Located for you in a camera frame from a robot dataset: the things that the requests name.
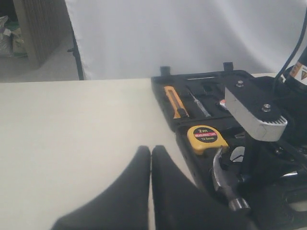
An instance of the yellow tape measure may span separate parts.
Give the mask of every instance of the yellow tape measure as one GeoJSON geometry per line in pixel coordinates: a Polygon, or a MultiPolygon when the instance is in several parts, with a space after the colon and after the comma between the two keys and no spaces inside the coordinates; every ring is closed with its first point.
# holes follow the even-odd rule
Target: yellow tape measure
{"type": "Polygon", "coordinates": [[[228,149],[228,144],[215,128],[210,126],[194,126],[188,130],[188,139],[197,155],[202,155],[206,149],[223,146],[228,149]]]}

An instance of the white curtain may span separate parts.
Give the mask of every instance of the white curtain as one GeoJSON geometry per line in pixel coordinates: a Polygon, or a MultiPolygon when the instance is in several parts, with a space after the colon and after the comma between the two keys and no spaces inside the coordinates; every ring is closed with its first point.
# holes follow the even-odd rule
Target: white curtain
{"type": "Polygon", "coordinates": [[[148,78],[164,65],[174,74],[218,71],[226,61],[276,72],[297,43],[306,7],[306,0],[66,3],[88,80],[148,78]]]}

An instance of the floor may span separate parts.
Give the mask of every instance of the floor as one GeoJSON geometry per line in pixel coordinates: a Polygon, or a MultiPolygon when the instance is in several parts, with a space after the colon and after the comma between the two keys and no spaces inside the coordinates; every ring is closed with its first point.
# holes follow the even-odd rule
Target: floor
{"type": "Polygon", "coordinates": [[[78,80],[72,53],[72,37],[67,36],[39,69],[31,69],[27,58],[0,58],[0,82],[71,81],[78,80]]]}

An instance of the screw head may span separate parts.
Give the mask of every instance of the screw head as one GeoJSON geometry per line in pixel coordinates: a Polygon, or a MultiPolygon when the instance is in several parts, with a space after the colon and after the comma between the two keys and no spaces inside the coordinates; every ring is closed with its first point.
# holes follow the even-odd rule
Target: screw head
{"type": "Polygon", "coordinates": [[[264,104],[262,107],[262,111],[269,112],[271,111],[271,105],[270,104],[264,104]]]}
{"type": "Polygon", "coordinates": [[[244,82],[242,80],[238,80],[238,82],[236,83],[236,86],[241,88],[244,86],[244,82]]]}

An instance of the table surface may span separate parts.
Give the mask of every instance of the table surface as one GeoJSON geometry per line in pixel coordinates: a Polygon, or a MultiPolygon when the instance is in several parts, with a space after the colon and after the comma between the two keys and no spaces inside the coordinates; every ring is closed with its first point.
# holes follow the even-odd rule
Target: table surface
{"type": "Polygon", "coordinates": [[[50,229],[112,184],[139,145],[164,145],[192,180],[150,79],[3,83],[0,105],[0,229],[50,229]]]}

